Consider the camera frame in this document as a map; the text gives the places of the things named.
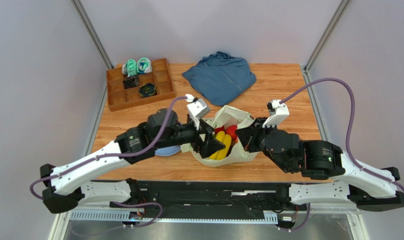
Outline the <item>shiny red apple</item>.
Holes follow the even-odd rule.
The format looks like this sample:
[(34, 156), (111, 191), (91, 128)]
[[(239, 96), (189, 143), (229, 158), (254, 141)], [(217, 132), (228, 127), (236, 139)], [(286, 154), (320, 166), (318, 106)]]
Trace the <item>shiny red apple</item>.
[(225, 131), (224, 126), (217, 127), (217, 128), (215, 129), (215, 134), (217, 134), (217, 133), (219, 133), (219, 132), (221, 132), (221, 131)]

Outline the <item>cracked red apple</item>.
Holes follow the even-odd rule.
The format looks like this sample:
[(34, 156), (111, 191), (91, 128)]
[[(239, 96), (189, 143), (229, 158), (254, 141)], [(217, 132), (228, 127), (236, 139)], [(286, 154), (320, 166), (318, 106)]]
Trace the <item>cracked red apple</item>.
[(237, 130), (237, 125), (231, 125), (226, 130), (225, 133), (231, 136), (232, 140), (236, 140), (237, 135), (235, 131)]

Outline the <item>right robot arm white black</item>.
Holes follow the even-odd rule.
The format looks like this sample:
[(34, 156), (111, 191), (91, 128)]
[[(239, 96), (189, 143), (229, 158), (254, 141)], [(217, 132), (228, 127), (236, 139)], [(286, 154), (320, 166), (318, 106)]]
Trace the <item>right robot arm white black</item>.
[(302, 140), (295, 133), (277, 127), (263, 127), (266, 118), (237, 129), (244, 150), (261, 152), (283, 172), (300, 173), (311, 180), (329, 183), (280, 183), (275, 190), (277, 205), (310, 203), (354, 203), (360, 210), (384, 212), (404, 208), (404, 192), (397, 189), (395, 167), (376, 169), (352, 162), (347, 152), (324, 140)]

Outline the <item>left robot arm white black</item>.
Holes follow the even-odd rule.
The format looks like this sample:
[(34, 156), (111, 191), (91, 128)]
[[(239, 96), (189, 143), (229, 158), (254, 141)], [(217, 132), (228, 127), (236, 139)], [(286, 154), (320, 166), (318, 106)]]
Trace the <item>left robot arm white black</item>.
[(100, 150), (64, 166), (41, 166), (45, 185), (41, 200), (53, 214), (68, 212), (84, 203), (138, 200), (133, 181), (116, 185), (95, 186), (94, 179), (112, 170), (136, 164), (155, 156), (158, 149), (190, 144), (201, 157), (207, 158), (225, 149), (214, 137), (214, 128), (202, 119), (188, 117), (180, 123), (177, 114), (163, 108), (146, 122), (118, 135)]

